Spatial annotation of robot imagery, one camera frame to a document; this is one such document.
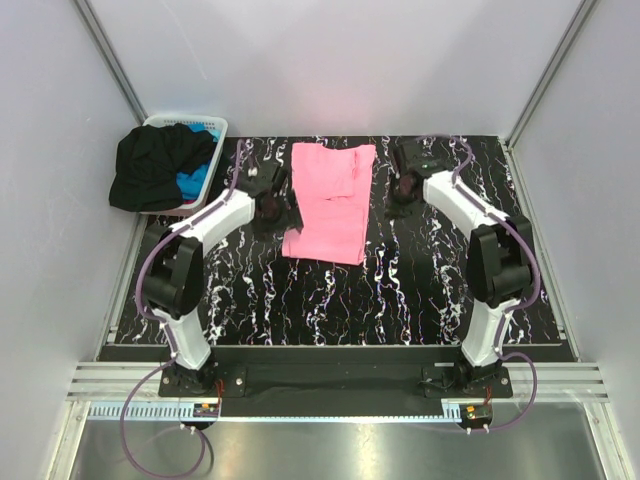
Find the pink t shirt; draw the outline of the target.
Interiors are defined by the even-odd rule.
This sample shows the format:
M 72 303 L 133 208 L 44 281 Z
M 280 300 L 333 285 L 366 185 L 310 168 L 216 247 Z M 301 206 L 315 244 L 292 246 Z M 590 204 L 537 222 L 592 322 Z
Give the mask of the pink t shirt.
M 364 261 L 376 147 L 292 146 L 292 187 L 303 227 L 285 233 L 282 255 L 358 266 Z

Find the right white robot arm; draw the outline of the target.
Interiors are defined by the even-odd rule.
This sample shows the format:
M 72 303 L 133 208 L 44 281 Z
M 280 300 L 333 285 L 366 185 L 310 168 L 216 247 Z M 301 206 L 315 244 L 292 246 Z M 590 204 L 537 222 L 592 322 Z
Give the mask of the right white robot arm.
M 466 159 L 453 169 L 427 157 L 415 143 L 396 147 L 389 200 L 394 207 L 430 205 L 468 241 L 465 279 L 474 299 L 469 329 L 453 367 L 440 381 L 427 379 L 425 384 L 472 397 L 499 379 L 507 326 L 515 311 L 536 300 L 541 274 L 530 220 L 509 216 L 474 193 L 461 177 L 474 154 L 462 138 L 451 142 L 466 152 Z

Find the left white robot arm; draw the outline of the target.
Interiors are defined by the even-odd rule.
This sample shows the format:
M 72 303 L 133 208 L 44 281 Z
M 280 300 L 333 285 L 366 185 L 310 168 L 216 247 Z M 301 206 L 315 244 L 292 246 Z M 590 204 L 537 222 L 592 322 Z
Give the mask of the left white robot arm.
M 280 165 L 252 167 L 245 176 L 235 170 L 230 186 L 211 204 L 168 227 L 153 225 L 145 231 L 136 306 L 164 331 L 170 360 L 163 380 L 182 394 L 209 395 L 220 385 L 198 315 L 205 257 L 246 225 L 262 237 L 301 231 L 303 220 L 289 179 L 289 170 Z

